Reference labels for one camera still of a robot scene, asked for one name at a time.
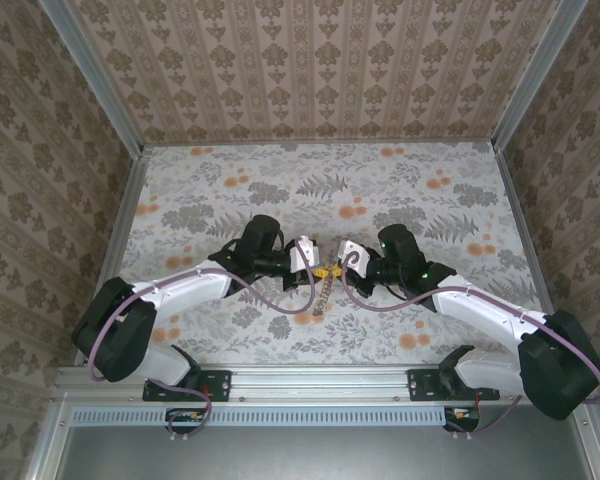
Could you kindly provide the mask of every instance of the floral wallpaper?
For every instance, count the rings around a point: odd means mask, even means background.
[[[505,156],[553,302],[600,352],[600,1],[588,2]]]
[[[145,144],[491,136],[558,0],[67,0]]]
[[[130,166],[35,1],[0,1],[0,479],[35,445]]]
[[[154,147],[121,275],[129,281],[184,270],[242,234],[256,214],[278,219],[287,239],[317,239],[324,265],[343,238],[377,249],[379,229],[404,223],[431,260],[471,282],[538,308],[536,289],[489,143],[336,143]],[[242,291],[167,318],[152,341],[177,344],[203,363],[438,362],[463,343],[500,348],[472,327],[424,307],[374,314],[339,280],[318,284],[309,312],[274,312]],[[255,287],[287,308],[309,287]],[[397,301],[378,287],[369,302]]]

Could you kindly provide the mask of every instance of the wall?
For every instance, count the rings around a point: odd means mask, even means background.
[[[505,156],[556,307],[600,352],[600,0],[591,0]]]
[[[68,0],[147,144],[490,137],[557,0]]]
[[[35,445],[130,159],[35,1],[0,1],[0,479]]]

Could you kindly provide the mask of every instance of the patterned floor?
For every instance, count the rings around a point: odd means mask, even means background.
[[[262,213],[280,221],[287,239],[316,238],[327,261],[342,238],[379,248],[378,230],[404,223],[429,260],[507,300],[539,307],[488,143],[161,147],[148,155],[121,272],[127,280],[195,265]],[[308,287],[282,293],[272,279],[256,287],[286,307],[301,306],[309,295]],[[377,288],[370,302],[396,300]],[[338,281],[324,315],[280,315],[242,292],[171,317],[155,326],[152,340],[175,343],[202,363],[241,364],[428,363],[463,343],[499,348],[422,307],[360,310]]]

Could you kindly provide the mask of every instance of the ventilation slots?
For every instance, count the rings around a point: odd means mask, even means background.
[[[71,426],[164,426],[165,407],[84,407],[76,408]],[[267,408],[215,407],[209,425],[214,426],[422,426],[444,425],[443,407],[351,407],[351,408]]]

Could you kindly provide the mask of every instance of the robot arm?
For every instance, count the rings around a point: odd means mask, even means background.
[[[452,352],[439,370],[439,384],[450,396],[458,390],[493,388],[525,395],[546,415],[564,419],[598,386],[587,365],[547,333],[523,320],[524,315],[548,327],[580,350],[600,371],[600,358],[571,314],[558,311],[548,315],[523,309],[476,288],[446,265],[427,262],[404,225],[386,227],[378,238],[384,257],[351,241],[340,245],[338,257],[342,261],[351,253],[358,254],[349,257],[354,261],[346,272],[347,283],[358,294],[368,297],[376,285],[396,285],[408,298],[414,298],[452,287],[455,291],[433,293],[419,303],[468,323],[506,349],[485,352],[462,346]]]
[[[244,286],[224,275],[229,272],[252,284],[262,276],[279,276],[283,289],[308,282],[309,272],[298,247],[310,267],[319,263],[318,248],[307,237],[290,242],[283,250],[273,250],[280,224],[271,217],[256,215],[240,239],[230,242],[199,265],[150,282],[130,284],[120,277],[107,281],[93,299],[72,334],[73,343],[89,356],[103,326],[114,310],[129,297],[139,297],[122,312],[103,338],[95,366],[110,382],[129,375],[179,384],[197,364],[181,350],[150,341],[156,322],[194,305],[221,299]]]

